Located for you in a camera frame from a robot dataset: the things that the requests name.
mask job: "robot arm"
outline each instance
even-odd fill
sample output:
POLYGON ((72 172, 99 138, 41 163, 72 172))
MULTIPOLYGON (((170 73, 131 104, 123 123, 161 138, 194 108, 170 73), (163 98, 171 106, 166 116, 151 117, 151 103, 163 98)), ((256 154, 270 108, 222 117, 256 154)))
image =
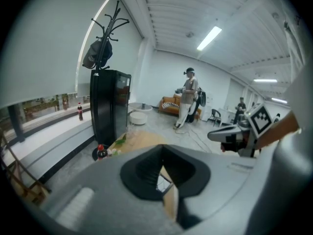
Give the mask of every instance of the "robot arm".
POLYGON ((253 157, 255 144, 273 122, 264 104, 256 104, 245 112, 245 119, 238 124, 209 132, 207 137, 212 141, 221 142, 226 150, 238 152, 240 156, 253 157), (244 140, 244 133, 249 136, 244 140))

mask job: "floor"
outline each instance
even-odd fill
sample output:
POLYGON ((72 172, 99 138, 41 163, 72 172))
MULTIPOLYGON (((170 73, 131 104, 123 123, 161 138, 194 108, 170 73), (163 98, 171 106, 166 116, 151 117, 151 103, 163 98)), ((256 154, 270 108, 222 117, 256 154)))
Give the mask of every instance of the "floor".
MULTIPOLYGON (((181 129, 175 131, 173 125, 176 120, 177 116, 158 113, 157 109, 153 109, 148 113, 146 124, 141 126, 133 125, 130 128, 159 134, 167 140, 168 144, 176 144, 207 153, 238 156, 237 153, 231 151, 223 153, 220 149, 220 143, 210 141, 207 138, 208 132, 218 129, 217 125, 213 127, 212 122, 203 122, 199 119, 198 121, 195 120, 192 124, 185 124, 181 129)), ((71 178, 94 163, 91 153, 96 146, 96 141, 89 144, 54 174, 45 185, 52 191, 59 189, 62 185, 66 185, 71 178)))

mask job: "white round table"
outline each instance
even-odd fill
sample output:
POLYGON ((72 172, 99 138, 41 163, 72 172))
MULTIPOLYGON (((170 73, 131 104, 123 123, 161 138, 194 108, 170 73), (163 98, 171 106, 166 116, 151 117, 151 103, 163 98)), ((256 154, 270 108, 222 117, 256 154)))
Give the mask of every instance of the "white round table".
POLYGON ((128 106, 134 111, 130 114, 132 124, 145 124, 147 122, 148 116, 146 113, 152 110, 152 106, 137 102, 130 103, 128 106))

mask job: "black chair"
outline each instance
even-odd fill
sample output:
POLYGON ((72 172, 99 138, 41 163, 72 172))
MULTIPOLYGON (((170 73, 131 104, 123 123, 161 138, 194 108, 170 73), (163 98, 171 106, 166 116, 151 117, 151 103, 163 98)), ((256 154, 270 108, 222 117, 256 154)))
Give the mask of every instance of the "black chair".
POLYGON ((216 123, 217 120, 222 121, 221 120, 221 113, 219 111, 215 110, 215 109, 212 109, 212 114, 211 114, 211 116, 209 117, 208 120, 210 120, 210 119, 212 119, 214 121, 213 126, 215 126, 215 123, 216 123))

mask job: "person in black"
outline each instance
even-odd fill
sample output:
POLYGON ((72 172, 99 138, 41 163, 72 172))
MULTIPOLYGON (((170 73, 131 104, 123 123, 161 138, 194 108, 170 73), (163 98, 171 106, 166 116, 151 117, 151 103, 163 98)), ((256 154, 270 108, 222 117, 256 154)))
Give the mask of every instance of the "person in black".
POLYGON ((237 112, 235 115, 234 124, 238 122, 239 115, 243 114, 246 111, 246 104, 244 103, 243 97, 240 98, 240 103, 235 107, 235 109, 237 110, 237 112))

